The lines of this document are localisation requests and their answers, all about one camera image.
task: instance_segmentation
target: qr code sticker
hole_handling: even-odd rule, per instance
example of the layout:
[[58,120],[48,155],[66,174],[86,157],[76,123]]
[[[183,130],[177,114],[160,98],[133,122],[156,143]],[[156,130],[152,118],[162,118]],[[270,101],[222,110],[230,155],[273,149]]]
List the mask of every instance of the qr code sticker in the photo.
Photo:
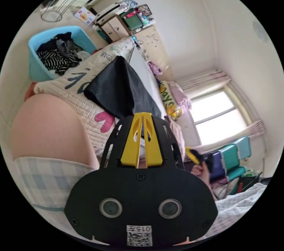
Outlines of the qr code sticker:
[[150,226],[127,226],[128,246],[153,246],[152,228]]

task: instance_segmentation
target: window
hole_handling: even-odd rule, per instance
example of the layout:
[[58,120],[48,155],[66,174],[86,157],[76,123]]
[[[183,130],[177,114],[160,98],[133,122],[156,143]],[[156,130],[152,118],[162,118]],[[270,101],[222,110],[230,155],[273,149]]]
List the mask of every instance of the window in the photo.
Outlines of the window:
[[202,145],[231,137],[247,127],[238,108],[224,91],[193,99],[191,115]]

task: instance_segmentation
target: curtain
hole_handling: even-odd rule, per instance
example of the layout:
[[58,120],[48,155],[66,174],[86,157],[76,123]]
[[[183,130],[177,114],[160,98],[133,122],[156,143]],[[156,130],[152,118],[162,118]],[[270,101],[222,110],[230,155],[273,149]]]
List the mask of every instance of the curtain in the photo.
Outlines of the curtain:
[[240,133],[233,135],[231,137],[228,137],[226,139],[223,139],[221,141],[218,141],[216,143],[208,144],[208,145],[199,145],[191,147],[191,149],[197,150],[200,154],[204,154],[207,152],[216,151],[217,149],[228,145],[235,141],[238,138],[248,136],[249,138],[256,138],[260,135],[265,133],[265,128],[263,126],[262,121],[255,121],[250,126],[248,126],[245,130],[241,131]]
[[231,81],[222,70],[215,70],[207,73],[201,73],[194,78],[181,79],[178,81],[179,86],[189,98],[194,98],[215,90],[218,90]]

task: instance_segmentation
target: cable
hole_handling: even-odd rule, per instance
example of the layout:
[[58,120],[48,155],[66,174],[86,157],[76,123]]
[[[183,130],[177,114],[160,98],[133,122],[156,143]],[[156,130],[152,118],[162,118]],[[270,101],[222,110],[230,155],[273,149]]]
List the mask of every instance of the cable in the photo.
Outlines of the cable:
[[260,172],[258,175],[256,175],[244,188],[242,188],[242,190],[244,190],[247,186],[249,186],[256,178],[258,178],[260,175],[262,174],[262,172]]
[[231,184],[232,181],[233,181],[233,180],[229,181],[229,182],[225,185],[225,187],[221,190],[221,192],[218,194],[218,196],[215,195],[218,200],[219,200],[220,194]]

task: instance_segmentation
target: yellow bracket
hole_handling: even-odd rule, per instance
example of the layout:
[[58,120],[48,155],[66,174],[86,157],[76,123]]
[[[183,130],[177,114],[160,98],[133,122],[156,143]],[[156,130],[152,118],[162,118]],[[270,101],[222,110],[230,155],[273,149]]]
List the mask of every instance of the yellow bracket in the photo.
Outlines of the yellow bracket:
[[123,165],[138,168],[142,122],[144,124],[146,167],[159,166],[163,163],[163,159],[151,113],[134,114],[120,161]]
[[138,168],[141,130],[142,130],[143,113],[134,114],[124,151],[121,157],[121,164],[134,166]]
[[143,113],[146,167],[162,165],[163,159],[151,113]]
[[194,156],[194,155],[191,153],[189,147],[186,147],[186,148],[185,148],[185,154],[187,155],[187,157],[188,157],[192,162],[194,162],[195,164],[200,164],[200,162],[199,162],[199,160],[196,158],[196,156]]

